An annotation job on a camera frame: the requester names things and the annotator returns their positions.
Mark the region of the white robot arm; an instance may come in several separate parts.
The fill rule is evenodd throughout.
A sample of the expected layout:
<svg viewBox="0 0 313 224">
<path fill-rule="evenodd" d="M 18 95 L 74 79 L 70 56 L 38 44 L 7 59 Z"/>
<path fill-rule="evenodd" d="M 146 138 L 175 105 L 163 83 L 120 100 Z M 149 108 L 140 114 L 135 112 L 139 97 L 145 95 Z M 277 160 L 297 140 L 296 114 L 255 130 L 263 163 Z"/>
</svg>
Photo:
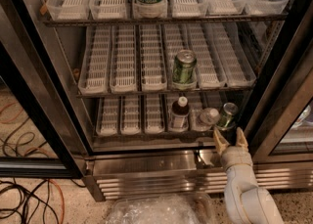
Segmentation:
<svg viewBox="0 0 313 224">
<path fill-rule="evenodd" d="M 227 214 L 233 224 L 284 224 L 271 194 L 261 188 L 253 171 L 253 162 L 243 130 L 236 130 L 232 146 L 217 127 L 213 140 L 227 175 L 224 198 Z"/>
</svg>

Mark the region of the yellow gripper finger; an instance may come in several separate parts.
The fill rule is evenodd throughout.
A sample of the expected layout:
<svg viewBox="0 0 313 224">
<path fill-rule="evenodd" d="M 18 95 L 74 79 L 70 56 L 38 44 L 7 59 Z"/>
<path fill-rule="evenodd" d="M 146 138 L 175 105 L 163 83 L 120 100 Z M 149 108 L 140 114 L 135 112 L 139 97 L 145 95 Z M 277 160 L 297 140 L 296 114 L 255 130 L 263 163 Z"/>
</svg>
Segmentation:
<svg viewBox="0 0 313 224">
<path fill-rule="evenodd" d="M 229 142 L 223 137 L 217 128 L 213 130 L 213 140 L 218 154 L 222 153 L 230 146 Z"/>
<path fill-rule="evenodd" d="M 248 143 L 246 140 L 246 136 L 245 136 L 245 133 L 241 127 L 237 128 L 236 135 L 237 135 L 236 146 L 238 148 L 245 150 L 245 151 L 248 151 Z"/>
</svg>

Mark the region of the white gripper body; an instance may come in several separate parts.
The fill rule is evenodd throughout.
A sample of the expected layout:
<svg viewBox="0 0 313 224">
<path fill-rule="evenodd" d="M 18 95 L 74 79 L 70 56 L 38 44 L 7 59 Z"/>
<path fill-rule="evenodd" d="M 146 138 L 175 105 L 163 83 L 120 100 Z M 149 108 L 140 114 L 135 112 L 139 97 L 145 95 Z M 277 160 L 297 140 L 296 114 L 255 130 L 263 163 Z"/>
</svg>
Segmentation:
<svg viewBox="0 0 313 224">
<path fill-rule="evenodd" d="M 251 155 L 246 148 L 243 147 L 228 147 L 221 155 L 221 164 L 224 170 L 234 165 L 249 165 L 253 166 Z"/>
</svg>

